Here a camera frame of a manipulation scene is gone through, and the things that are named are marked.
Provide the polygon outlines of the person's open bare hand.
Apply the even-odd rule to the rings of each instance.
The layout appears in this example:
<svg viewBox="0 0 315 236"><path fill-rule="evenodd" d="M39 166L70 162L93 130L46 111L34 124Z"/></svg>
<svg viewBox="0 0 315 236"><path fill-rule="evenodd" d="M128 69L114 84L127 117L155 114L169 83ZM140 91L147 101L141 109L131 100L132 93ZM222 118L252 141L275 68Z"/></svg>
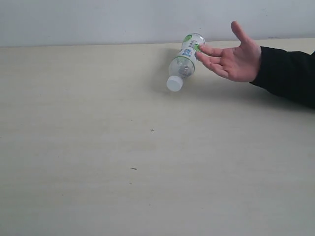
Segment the person's open bare hand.
<svg viewBox="0 0 315 236"><path fill-rule="evenodd" d="M231 30L240 41L238 47L221 49L201 44L195 57L220 77L234 82L252 82L260 69L261 47L245 33L237 21L231 23Z"/></svg>

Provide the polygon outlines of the black sleeved forearm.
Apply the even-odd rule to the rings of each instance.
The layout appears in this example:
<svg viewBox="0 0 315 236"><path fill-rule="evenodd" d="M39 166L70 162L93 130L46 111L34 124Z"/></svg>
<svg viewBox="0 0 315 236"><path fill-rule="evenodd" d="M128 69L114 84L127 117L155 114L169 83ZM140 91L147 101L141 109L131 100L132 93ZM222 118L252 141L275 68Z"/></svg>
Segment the black sleeved forearm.
<svg viewBox="0 0 315 236"><path fill-rule="evenodd" d="M251 84L309 108L315 107L315 54L262 47Z"/></svg>

